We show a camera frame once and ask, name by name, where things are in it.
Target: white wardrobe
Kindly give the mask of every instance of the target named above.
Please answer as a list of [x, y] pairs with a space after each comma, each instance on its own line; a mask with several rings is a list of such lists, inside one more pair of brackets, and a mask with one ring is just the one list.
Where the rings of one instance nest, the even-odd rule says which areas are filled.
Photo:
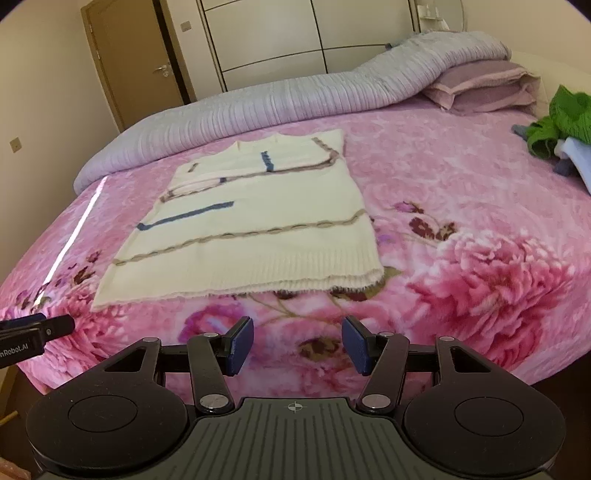
[[409, 0], [197, 0], [226, 90], [350, 70], [414, 31]]

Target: wooden door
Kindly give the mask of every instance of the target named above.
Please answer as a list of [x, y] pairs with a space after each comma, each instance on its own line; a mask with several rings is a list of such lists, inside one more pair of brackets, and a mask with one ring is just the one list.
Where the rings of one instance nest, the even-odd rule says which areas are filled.
[[183, 104], [152, 0], [95, 0], [84, 13], [120, 128]]

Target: beige cable stripe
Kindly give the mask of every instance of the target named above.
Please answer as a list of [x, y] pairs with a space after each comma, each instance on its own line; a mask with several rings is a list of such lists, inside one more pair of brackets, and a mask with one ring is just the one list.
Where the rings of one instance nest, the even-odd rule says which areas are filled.
[[249, 237], [249, 236], [256, 236], [256, 235], [276, 235], [277, 233], [289, 232], [289, 231], [293, 231], [293, 230], [301, 230], [304, 228], [329, 228], [331, 226], [336, 226], [336, 225], [352, 225], [364, 214], [367, 214], [367, 212], [365, 211], [365, 209], [361, 209], [361, 210], [358, 210], [357, 212], [355, 212], [355, 214], [347, 220], [333, 220], [333, 221], [321, 220], [320, 222], [314, 222], [314, 223], [296, 223], [295, 225], [289, 225], [289, 226], [283, 226], [283, 227], [273, 227], [273, 228], [269, 228], [268, 230], [257, 230], [257, 231], [252, 231], [252, 232], [238, 232], [238, 233], [220, 233], [218, 235], [208, 235], [208, 236], [203, 236], [200, 238], [192, 238], [192, 239], [184, 241], [182, 244], [171, 245], [170, 247], [154, 250], [154, 251], [149, 252], [147, 254], [134, 255], [133, 257], [127, 258], [124, 260], [118, 260], [117, 258], [115, 258], [113, 260], [113, 265], [116, 265], [117, 267], [121, 267], [122, 265], [125, 265], [130, 262], [138, 262], [138, 261], [143, 260], [145, 258], [155, 257], [156, 255], [174, 252], [176, 250], [180, 250], [181, 248], [189, 247], [190, 245], [193, 245], [193, 244], [204, 244], [204, 243], [209, 242], [211, 240], [225, 240], [225, 239], [229, 239], [229, 238], [241, 238], [241, 237]]
[[[200, 190], [192, 190], [190, 192], [185, 192], [185, 193], [179, 193], [179, 194], [175, 194], [172, 190], [167, 191], [164, 195], [162, 195], [159, 200], [162, 203], [166, 203], [169, 202], [170, 200], [174, 200], [174, 199], [179, 199], [182, 197], [186, 197], [189, 195], [193, 195], [195, 193], [200, 193], [200, 192], [206, 192], [207, 190], [210, 189], [214, 189], [217, 188], [221, 185], [224, 185], [226, 183], [230, 183], [232, 181], [235, 180], [240, 180], [240, 179], [250, 179], [252, 177], [260, 177], [260, 176], [264, 176], [264, 175], [273, 175], [273, 174], [282, 174], [282, 173], [293, 173], [296, 171], [306, 171], [306, 170], [321, 170], [323, 168], [326, 167], [330, 167], [332, 166], [336, 159], [339, 158], [339, 152], [337, 152], [336, 150], [330, 148], [327, 144], [325, 144], [322, 140], [320, 140], [317, 137], [312, 138], [312, 141], [318, 145], [320, 148], [322, 148], [322, 150], [325, 150], [327, 152], [330, 153], [330, 157], [328, 160], [319, 163], [318, 165], [312, 165], [312, 166], [304, 166], [304, 167], [293, 167], [293, 168], [286, 168], [285, 170], [277, 170], [277, 171], [262, 171], [262, 172], [257, 172], [257, 173], [251, 173], [249, 175], [243, 175], [240, 177], [230, 177], [228, 178], [224, 183], [219, 183], [218, 185], [213, 185], [211, 187], [207, 187], [205, 189], [200, 189]], [[199, 165], [197, 162], [195, 162], [191, 168], [189, 169], [189, 173], [193, 172], [195, 170], [195, 167], [197, 167], [197, 165]]]

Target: pink floral bedspread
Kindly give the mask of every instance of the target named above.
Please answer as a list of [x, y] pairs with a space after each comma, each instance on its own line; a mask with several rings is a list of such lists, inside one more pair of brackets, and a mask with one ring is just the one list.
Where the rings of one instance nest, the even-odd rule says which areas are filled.
[[[56, 388], [146, 336], [164, 344], [224, 333], [243, 315], [255, 345], [228, 383], [236, 398], [356, 397], [340, 341], [346, 314], [370, 330], [432, 344], [452, 335], [529, 383], [591, 348], [591, 200], [531, 157], [510, 133], [531, 118], [516, 111], [453, 116], [412, 99], [382, 110], [251, 132], [112, 174], [90, 186], [38, 239], [0, 289], [0, 318], [69, 313], [71, 336], [20, 367], [41, 391]], [[111, 259], [189, 154], [237, 138], [342, 128], [345, 156], [374, 222], [387, 280], [363, 293], [275, 292], [144, 301], [91, 312]], [[78, 236], [44, 284], [91, 198]], [[186, 375], [167, 386], [191, 401]]]

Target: folded blanket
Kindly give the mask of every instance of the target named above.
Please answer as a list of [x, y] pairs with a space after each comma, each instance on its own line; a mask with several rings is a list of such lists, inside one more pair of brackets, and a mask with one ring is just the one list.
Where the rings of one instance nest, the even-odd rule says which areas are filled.
[[107, 269], [93, 308], [375, 284], [384, 268], [342, 150], [341, 131], [274, 135], [181, 166]]
[[392, 105], [421, 92], [450, 67], [510, 57], [499, 40], [483, 32], [431, 32], [414, 35], [351, 72], [254, 85], [155, 113], [89, 160], [76, 177], [74, 190], [80, 194], [105, 175], [219, 138]]

